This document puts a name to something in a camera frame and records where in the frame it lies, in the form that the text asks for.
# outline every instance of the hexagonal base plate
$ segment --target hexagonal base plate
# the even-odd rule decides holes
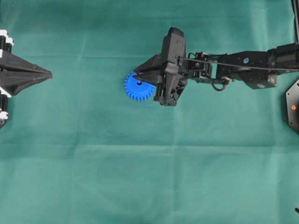
[[[299,80],[286,92],[289,126],[299,134]]]

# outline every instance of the robotic arm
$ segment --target robotic arm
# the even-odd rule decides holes
[[[212,77],[212,64],[218,65],[215,78]],[[299,71],[299,44],[231,55],[190,53],[186,57],[183,32],[170,28],[162,53],[137,67],[134,78],[157,87],[154,101],[176,106],[188,79],[211,84],[217,91],[224,90],[235,80],[243,81],[252,89],[263,89],[276,87],[278,75],[296,71]]]
[[[0,30],[0,128],[8,119],[8,99],[52,78],[52,73],[11,53],[14,41]]]

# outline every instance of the green cloth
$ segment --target green cloth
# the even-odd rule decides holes
[[[295,42],[291,1],[2,0],[0,15],[13,53],[53,72],[9,102],[1,224],[298,223],[298,73],[260,91],[189,81],[176,107],[123,89],[171,26],[187,52]]]

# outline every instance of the blue gear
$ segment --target blue gear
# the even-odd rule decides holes
[[[131,72],[126,77],[124,85],[127,95],[135,101],[148,100],[153,95],[155,86],[133,78],[135,75],[135,72]]]

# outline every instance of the wire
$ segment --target wire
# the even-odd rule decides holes
[[[212,85],[213,89],[215,89],[215,90],[218,91],[218,92],[221,92],[221,91],[225,90],[225,88],[227,87],[228,83],[223,83],[221,89],[218,89],[218,88],[215,86],[215,83],[214,83],[214,82],[211,82],[211,85]]]
[[[247,68],[247,69],[257,69],[257,70],[299,71],[298,69],[261,68],[261,67],[252,67],[252,66],[242,66],[242,65],[236,65],[236,64],[227,64],[227,63],[215,62],[215,61],[211,61],[211,62],[202,61],[202,60],[191,59],[191,58],[186,58],[186,57],[180,57],[180,58],[183,60],[187,60],[187,61],[201,62],[201,63],[207,63],[207,64],[220,64],[220,65],[226,65],[226,66],[237,67],[237,68]]]

